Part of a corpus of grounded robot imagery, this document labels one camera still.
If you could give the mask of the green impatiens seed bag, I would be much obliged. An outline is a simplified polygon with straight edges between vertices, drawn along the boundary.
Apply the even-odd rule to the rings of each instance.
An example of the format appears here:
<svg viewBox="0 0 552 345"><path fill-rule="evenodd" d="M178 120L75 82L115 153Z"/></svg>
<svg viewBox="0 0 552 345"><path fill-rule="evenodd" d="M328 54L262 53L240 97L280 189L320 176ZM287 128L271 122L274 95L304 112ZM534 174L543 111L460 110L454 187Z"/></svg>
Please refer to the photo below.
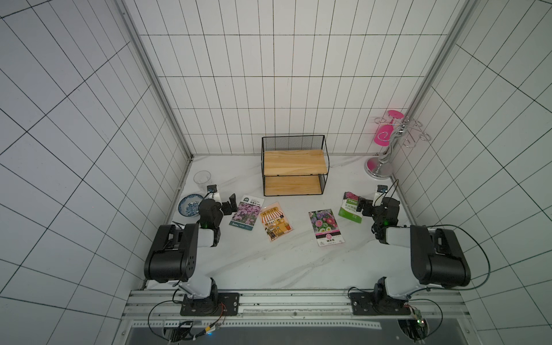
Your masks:
<svg viewBox="0 0 552 345"><path fill-rule="evenodd" d="M354 223L362 223L362 212L358 211L359 196L352 192L345 192L342 200L342 205L339 209L339 216L353 221Z"/></svg>

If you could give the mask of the purple flowers seed bag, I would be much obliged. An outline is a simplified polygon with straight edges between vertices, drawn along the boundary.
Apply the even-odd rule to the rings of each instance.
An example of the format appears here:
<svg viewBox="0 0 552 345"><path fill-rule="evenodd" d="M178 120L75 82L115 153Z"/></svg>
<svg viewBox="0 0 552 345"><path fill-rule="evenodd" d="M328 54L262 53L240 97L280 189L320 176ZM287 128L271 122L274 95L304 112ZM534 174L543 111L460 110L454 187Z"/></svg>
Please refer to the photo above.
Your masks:
<svg viewBox="0 0 552 345"><path fill-rule="evenodd" d="M232 227L252 231L257 221L257 217L262 210L264 198L250 195L244 195L237 205L237 211L234 213L229 223Z"/></svg>

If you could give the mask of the pink roses seed bag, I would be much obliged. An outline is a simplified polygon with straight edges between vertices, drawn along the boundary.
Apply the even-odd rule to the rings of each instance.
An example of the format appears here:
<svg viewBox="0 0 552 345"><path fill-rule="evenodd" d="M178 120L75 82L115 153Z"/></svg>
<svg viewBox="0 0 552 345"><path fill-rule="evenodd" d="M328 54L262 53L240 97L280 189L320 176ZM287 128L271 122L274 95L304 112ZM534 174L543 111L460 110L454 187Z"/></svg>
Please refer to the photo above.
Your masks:
<svg viewBox="0 0 552 345"><path fill-rule="evenodd" d="M331 209L309 211L308 215L319 247L345 243Z"/></svg>

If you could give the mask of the orange shop seed bag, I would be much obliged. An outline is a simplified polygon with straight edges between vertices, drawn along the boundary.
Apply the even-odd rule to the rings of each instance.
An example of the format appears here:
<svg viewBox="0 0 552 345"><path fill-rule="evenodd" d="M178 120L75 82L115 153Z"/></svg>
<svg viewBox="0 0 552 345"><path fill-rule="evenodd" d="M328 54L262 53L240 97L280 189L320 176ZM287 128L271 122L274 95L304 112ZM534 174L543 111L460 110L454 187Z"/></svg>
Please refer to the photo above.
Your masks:
<svg viewBox="0 0 552 345"><path fill-rule="evenodd" d="M279 203L264 207L260 212L260 219L272 242L293 230Z"/></svg>

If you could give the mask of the black wire mesh shelf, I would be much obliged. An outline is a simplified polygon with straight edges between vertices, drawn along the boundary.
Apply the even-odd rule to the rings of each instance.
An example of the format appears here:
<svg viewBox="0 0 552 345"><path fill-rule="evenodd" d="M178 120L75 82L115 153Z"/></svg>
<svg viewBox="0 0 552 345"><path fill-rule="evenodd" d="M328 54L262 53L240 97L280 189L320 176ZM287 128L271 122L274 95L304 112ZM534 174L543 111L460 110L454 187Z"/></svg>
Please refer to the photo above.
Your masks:
<svg viewBox="0 0 552 345"><path fill-rule="evenodd" d="M324 135L262 138L261 171L267 197L322 195L329 170Z"/></svg>

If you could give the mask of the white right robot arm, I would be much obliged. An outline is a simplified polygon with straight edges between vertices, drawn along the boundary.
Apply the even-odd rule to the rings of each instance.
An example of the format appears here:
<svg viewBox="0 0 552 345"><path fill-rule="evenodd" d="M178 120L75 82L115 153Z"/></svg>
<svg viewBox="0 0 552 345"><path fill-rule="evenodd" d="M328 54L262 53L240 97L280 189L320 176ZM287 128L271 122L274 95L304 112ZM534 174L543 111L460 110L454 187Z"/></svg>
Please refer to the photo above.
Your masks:
<svg viewBox="0 0 552 345"><path fill-rule="evenodd" d="M397 311L412 294L429 288L465 287L471 281L464 252L454 231L417 225L398 226L400 202L360 198L356 208L372 218L372 233L380 244L409 251L410 264L398 275L382 277L368 293L375 309Z"/></svg>

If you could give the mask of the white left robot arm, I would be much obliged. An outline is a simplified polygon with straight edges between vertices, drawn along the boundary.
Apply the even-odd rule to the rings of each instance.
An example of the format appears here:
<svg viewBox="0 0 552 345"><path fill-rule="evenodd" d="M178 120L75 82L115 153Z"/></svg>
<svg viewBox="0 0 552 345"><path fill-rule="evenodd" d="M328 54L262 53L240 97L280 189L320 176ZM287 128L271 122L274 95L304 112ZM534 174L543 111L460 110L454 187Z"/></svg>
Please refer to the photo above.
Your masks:
<svg viewBox="0 0 552 345"><path fill-rule="evenodd" d="M146 280L175 283L185 293L184 302L198 311L215 311L219 293L213 278L195 273L198 249L216 247L225 216L237 212L233 193L228 201L206 198L198 206L199 220L185 225L164 224L158 228L144 266Z"/></svg>

